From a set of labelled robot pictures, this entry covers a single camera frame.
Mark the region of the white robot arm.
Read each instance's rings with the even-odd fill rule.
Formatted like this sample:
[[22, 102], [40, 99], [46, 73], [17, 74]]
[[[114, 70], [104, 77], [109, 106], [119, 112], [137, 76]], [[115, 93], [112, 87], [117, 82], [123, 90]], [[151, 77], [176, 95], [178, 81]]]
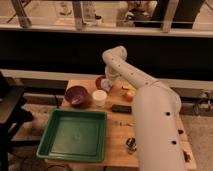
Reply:
[[126, 62], [127, 51], [117, 46], [103, 52], [105, 75], [113, 84], [122, 76], [135, 89], [132, 115], [140, 171], [187, 171], [175, 116], [179, 95], [169, 86]]

